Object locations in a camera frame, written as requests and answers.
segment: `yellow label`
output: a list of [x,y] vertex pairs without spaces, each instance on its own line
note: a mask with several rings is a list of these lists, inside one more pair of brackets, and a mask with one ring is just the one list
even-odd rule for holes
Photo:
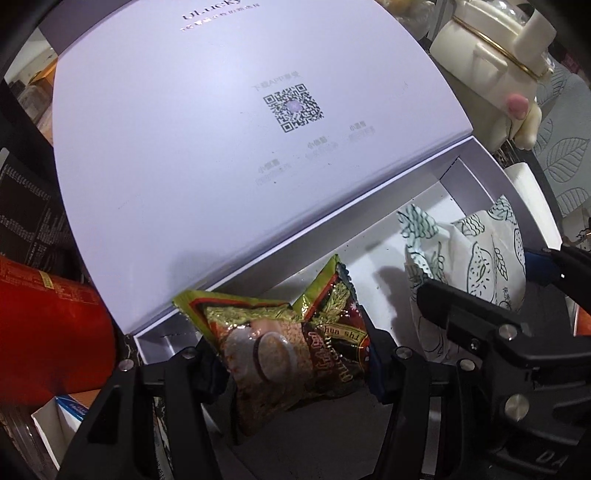
[[40,271],[39,273],[41,274],[41,279],[43,280],[43,284],[45,285],[45,288],[49,288],[50,290],[55,290],[55,288],[53,288],[53,282],[51,281],[51,277],[49,275],[47,275],[45,272]]
[[328,337],[340,338],[348,342],[359,345],[367,336],[367,333],[358,328],[349,325],[340,325],[334,323],[327,323],[323,325],[324,334]]

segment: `silver bolt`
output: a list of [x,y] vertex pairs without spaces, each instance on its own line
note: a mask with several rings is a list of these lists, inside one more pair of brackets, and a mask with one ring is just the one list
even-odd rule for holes
[[505,403],[505,415],[513,421],[521,421],[530,411],[530,401],[525,395],[513,395]]
[[460,360],[460,368],[464,372],[472,372],[476,368],[476,364],[472,360],[465,358],[464,360]]
[[186,358],[187,360],[191,360],[192,358],[195,358],[197,353],[195,352],[194,347],[191,346],[191,347],[183,350],[183,353],[181,353],[181,355],[183,356],[183,358]]
[[512,341],[517,336],[517,328],[513,325],[501,325],[499,327],[499,335],[505,340]]
[[135,366],[134,361],[131,358],[126,358],[119,362],[119,370],[122,372],[127,372],[127,370],[131,370]]
[[413,351],[406,346],[399,346],[396,349],[396,356],[402,360],[408,360],[413,355]]

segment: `white paper bag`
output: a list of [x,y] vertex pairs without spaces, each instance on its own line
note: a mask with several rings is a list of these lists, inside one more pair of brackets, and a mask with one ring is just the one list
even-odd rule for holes
[[417,289],[427,278],[518,311],[525,295],[525,254],[519,225],[503,196],[487,212],[437,223],[415,205],[398,212],[407,240],[406,269],[411,283],[413,321],[425,356],[453,362],[465,354],[445,331],[421,316]]

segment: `gold band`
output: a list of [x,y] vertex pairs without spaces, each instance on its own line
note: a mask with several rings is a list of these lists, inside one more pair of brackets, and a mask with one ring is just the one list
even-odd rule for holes
[[468,25],[466,22],[464,22],[463,20],[459,19],[458,17],[453,17],[453,21],[456,22],[457,24],[459,24],[461,27],[463,27],[466,30],[468,30],[468,32],[470,32],[472,35],[475,35],[478,38],[480,38],[482,41],[488,43],[491,47],[493,47],[499,53],[503,54],[510,61],[512,61],[515,65],[517,65],[521,70],[523,70],[527,75],[529,75],[530,77],[532,77],[536,82],[539,82],[544,77],[544,75],[548,72],[548,70],[550,69],[550,68],[548,68],[548,70],[546,70],[542,75],[538,75],[531,68],[529,68],[526,64],[524,64],[523,62],[519,61],[517,59],[517,57],[515,55],[513,55],[510,51],[508,51],[508,50],[504,49],[503,47],[501,47],[496,41],[494,41],[493,39],[487,37],[486,35],[484,35],[484,33],[479,32],[473,26]]

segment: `red bag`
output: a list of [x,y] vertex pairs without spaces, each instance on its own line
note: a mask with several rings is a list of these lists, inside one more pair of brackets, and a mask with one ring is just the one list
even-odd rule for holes
[[0,403],[41,405],[100,388],[114,363],[97,292],[0,257]]

